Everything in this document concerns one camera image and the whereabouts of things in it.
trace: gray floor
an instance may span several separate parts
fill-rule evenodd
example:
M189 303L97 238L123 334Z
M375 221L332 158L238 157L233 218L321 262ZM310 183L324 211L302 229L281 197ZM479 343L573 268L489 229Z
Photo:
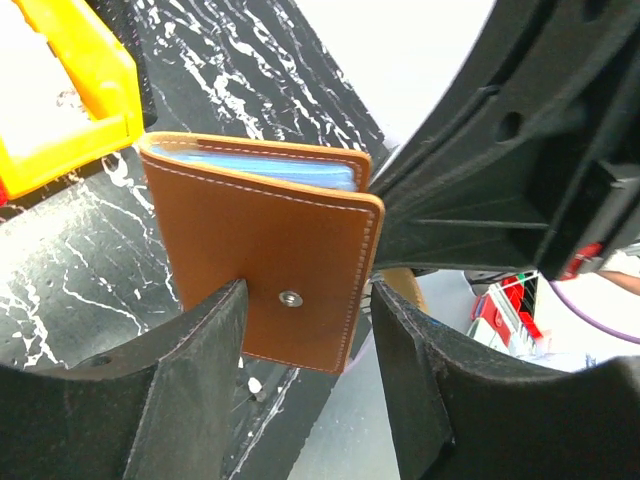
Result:
M466 331L475 297L462 273L418 279L429 313ZM399 479L375 348L342 375L300 452L289 480Z

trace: white stitching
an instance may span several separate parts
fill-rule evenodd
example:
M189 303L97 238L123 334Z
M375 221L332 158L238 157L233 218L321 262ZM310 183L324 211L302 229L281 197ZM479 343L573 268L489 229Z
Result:
M150 167L154 167L157 168L159 170L164 170L165 172L169 172L169 173L175 173L177 175L182 175L185 177L190 177L190 178L194 178L196 180L204 180L205 182L209 182L209 183L215 183L218 185L224 185L226 187L232 187L232 188L236 188L239 190L244 190L247 192L254 192L254 193L259 193L261 195L268 195L268 196L272 196L272 197L277 197L277 198L283 198L285 200L290 200L290 201L294 201L294 202L299 202L299 203L305 203L305 204L309 204L309 205L315 205L318 207L322 207L322 208L330 208L330 209L339 209L339 210L351 210L351 211L356 211L356 212L365 212L368 214L367 216L367 224L364 228L364 232L363 232L363 239L362 239L362 246L360 247L360 257L358 258L358 266L356 267L356 276L354 279L354 283L353 283L353 288L351 290L351 296L349 297L349 304L347 306L347 314L346 314L346 322L345 322L345 326L342 330L342 338L340 339L340 347L338 349L338 357L336 359L336 366L334 367L333 371L337 371L338 368L340 367L340 362L342 360L342 354L344 353L344 349L347 343L347 336L349 334L349 331L351 330L355 315L354 315L354 304L357 302L357 294L358 294L358 286L360 284L360 280L362 278L362 271L363 271L363 266L364 266L364 261L365 258L367 257L367 252L369 249L369 241L371 240L371 237L369 235L369 232L371 231L371 226L373 225L373 220L374 220L374 212L372 212L371 210L367 210L364 208L355 208L355 207L342 207L339 205L326 205L324 203L317 203L317 202L312 202L310 200L303 200L300 198L295 198L295 197L289 197L287 195L281 195L278 193L272 193L272 192L266 192L264 190L258 190L255 188L250 188L250 187L243 187L241 185L236 185L233 183L228 183L228 182L223 182L221 180L215 180L213 178L207 178L207 177L201 177L199 175L194 175L191 173L186 173L186 172L181 172L179 170L173 170L171 168L167 168L167 167L163 167L160 165L157 165L155 163L150 162L149 160L147 160L146 158L143 157L143 161L144 163L146 163L147 165L149 165ZM260 357L260 358L265 358L268 360L274 360L272 358L269 357ZM287 362L290 365L296 366L296 367L301 367L301 368L311 368L311 367L307 367L307 366L303 366L303 365L295 365L294 363L291 362ZM325 370L325 369L319 369L319 368L312 368L313 370L320 370L323 372L332 372L331 370Z
M248 153L253 155L255 154L272 155L275 157L287 157L287 158L294 158L294 159L304 158L305 160L318 160L322 162L348 163L353 167L353 169L356 172L356 185L358 186L358 188L360 188L361 186L360 180L362 179L362 168L360 168L360 165L358 164L358 162L355 162L353 160L342 160L342 159L336 160L333 158L310 157L305 155L304 153L301 153L299 156L296 156L296 155L290 155L288 153L282 153L282 152L256 151L256 150L248 150L248 149L237 148L237 147L219 147L217 145L201 145L195 142L179 142L176 140L162 140L156 143L156 145L160 145L160 146L169 145L169 144L186 145L188 147L204 148L206 150L213 150L213 151L220 151L220 152L238 152L238 153Z
M278 360L277 358L271 358L264 355L257 355L255 353L248 353L248 352L242 352L242 353L244 353L245 355L249 355L250 357L261 358L262 360L269 360L271 362L285 363L286 365L290 365L292 367L306 368L309 370L315 370L317 372L336 373L338 371L337 368L334 370L330 370L328 368L310 367L309 365L300 365L298 363L293 363L293 362L283 362L282 360Z

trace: black plastic bracket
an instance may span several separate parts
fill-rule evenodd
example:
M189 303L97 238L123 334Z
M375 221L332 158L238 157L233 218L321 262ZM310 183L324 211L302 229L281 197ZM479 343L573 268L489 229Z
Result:
M218 478L247 305L236 281L76 368L0 367L0 477Z
M593 224L628 217L637 181L626 203L584 206L601 162L640 166L639 25L635 0L498 1L448 92L371 186L387 208L377 267L559 278L595 241ZM597 242L623 247L638 231L610 225Z
M640 476L640 359L549 370L450 329L381 282L372 316L403 480Z

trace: screw hole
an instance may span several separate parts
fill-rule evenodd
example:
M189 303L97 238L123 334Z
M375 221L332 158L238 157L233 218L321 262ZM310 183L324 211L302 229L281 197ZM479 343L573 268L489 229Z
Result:
M585 22L593 22L598 19L607 7L609 0L585 0L582 16Z
M111 363L113 359L109 355L99 355L89 361L91 367L101 367Z
M496 142L508 142L520 133L522 127L522 115L518 112L509 112L500 122L496 132Z

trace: brown leather card holder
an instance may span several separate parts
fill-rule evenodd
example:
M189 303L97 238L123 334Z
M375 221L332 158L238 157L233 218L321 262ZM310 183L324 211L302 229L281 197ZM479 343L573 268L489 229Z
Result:
M249 288L245 353L331 373L346 364L384 216L359 151L156 132L139 141L185 310L236 278ZM328 162L355 192L176 160L188 151Z

